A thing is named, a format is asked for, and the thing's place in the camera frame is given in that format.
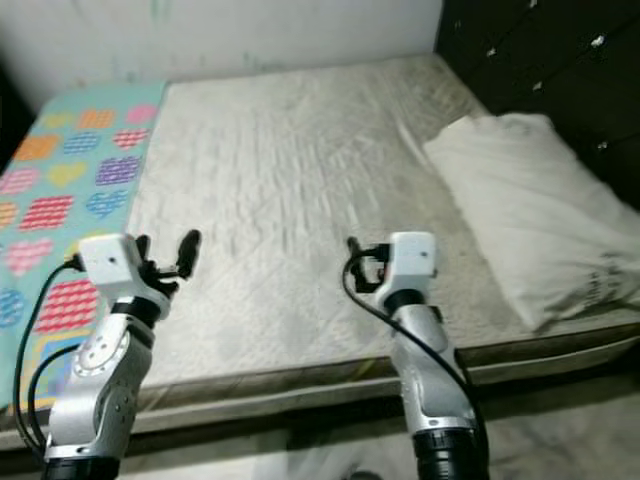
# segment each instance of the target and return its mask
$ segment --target orange heart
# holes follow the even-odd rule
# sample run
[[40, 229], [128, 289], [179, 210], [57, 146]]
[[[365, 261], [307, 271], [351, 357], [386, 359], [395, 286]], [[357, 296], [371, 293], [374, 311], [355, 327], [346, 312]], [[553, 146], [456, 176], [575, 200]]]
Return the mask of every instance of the orange heart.
[[76, 128], [109, 128], [113, 124], [115, 116], [116, 112], [114, 110], [91, 108], [82, 113]]
[[29, 135], [18, 147], [14, 158], [17, 161], [47, 158], [53, 153], [59, 141], [59, 135]]
[[15, 203], [0, 203], [0, 229], [11, 225], [18, 214], [18, 206]]

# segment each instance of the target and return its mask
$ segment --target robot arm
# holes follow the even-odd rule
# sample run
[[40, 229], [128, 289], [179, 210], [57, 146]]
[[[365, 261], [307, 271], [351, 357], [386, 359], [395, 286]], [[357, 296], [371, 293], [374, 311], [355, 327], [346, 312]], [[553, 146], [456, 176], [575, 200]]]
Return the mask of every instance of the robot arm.
[[190, 232], [176, 267], [158, 270], [144, 259], [148, 241], [105, 235], [81, 241], [89, 279], [110, 309], [74, 354], [70, 378], [49, 418], [45, 451], [48, 480], [113, 479], [136, 414], [140, 385], [151, 366], [153, 326], [169, 313], [177, 283], [187, 278], [200, 235]]
[[354, 264], [351, 273], [356, 292], [374, 293], [378, 312], [384, 312], [377, 316], [386, 315], [395, 326], [391, 359], [401, 381], [420, 478], [487, 480], [483, 420], [462, 379], [455, 348], [428, 305], [429, 282], [436, 275], [435, 238], [404, 232], [394, 233], [390, 245], [368, 251], [361, 251], [355, 239], [349, 246], [352, 258], [372, 256], [384, 264], [378, 283], [364, 278], [361, 265]]

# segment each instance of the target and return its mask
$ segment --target white wall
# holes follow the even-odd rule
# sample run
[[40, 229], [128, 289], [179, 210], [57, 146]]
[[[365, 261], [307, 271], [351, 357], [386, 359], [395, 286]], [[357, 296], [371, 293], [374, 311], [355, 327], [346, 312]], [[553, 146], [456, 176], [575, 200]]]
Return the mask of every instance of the white wall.
[[238, 76], [432, 50], [442, 0], [0, 0], [0, 56], [39, 107], [109, 80]]

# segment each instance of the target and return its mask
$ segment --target pillowcase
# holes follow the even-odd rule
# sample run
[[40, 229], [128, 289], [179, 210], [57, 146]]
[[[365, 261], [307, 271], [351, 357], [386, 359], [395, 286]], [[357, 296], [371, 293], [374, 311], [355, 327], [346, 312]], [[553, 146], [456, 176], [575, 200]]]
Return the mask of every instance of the pillowcase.
[[640, 307], [640, 216], [548, 118], [465, 117], [424, 148], [527, 327], [614, 301]]

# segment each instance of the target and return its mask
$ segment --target white mattress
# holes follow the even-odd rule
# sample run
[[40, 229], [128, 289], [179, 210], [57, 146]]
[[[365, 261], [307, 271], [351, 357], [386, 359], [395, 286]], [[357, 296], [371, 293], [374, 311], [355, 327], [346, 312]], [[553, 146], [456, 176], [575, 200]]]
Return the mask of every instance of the white mattress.
[[138, 430], [395, 392], [389, 331], [339, 286], [349, 235], [435, 233], [432, 303], [476, 381], [590, 366], [635, 343], [638, 313], [533, 334], [503, 300], [419, 148], [481, 111], [434, 56], [169, 87], [129, 230], [159, 261], [191, 228], [203, 245], [156, 327]]

